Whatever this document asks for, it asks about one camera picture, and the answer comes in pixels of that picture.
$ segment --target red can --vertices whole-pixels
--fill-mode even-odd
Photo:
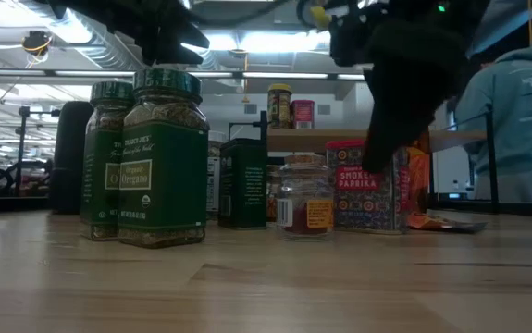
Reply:
[[[314,101],[292,101],[291,110],[294,115],[294,128],[297,130],[312,130],[315,127]]]

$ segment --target dark green container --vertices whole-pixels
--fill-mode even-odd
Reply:
[[[235,139],[220,148],[218,225],[235,229],[266,228],[266,145]]]

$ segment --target black container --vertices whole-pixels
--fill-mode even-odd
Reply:
[[[218,225],[235,229],[266,228],[266,145],[235,139],[220,148]]]
[[[50,177],[50,207],[56,214],[78,214],[80,211],[84,137],[92,114],[89,102],[68,102],[62,107],[54,170]]]

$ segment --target orange label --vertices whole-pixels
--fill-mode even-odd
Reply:
[[[333,201],[309,200],[306,204],[306,225],[309,228],[333,227]]]

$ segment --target jar lid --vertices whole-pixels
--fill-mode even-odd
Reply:
[[[311,154],[297,154],[297,155],[288,155],[284,157],[284,163],[290,166],[296,166],[296,165],[324,166],[325,160],[326,160],[325,156],[311,155]]]
[[[211,142],[226,142],[227,134],[215,130],[210,130],[208,132],[208,140]]]
[[[292,93],[292,87],[290,85],[284,84],[284,83],[274,83],[271,86],[269,86],[268,90],[269,91],[285,90],[285,91],[287,91],[289,93]]]
[[[91,88],[91,101],[99,99],[116,99],[134,103],[133,87],[127,82],[97,82]]]
[[[186,72],[152,68],[139,70],[134,74],[134,90],[149,87],[169,88],[182,93],[190,93],[196,97],[202,94],[200,79]]]

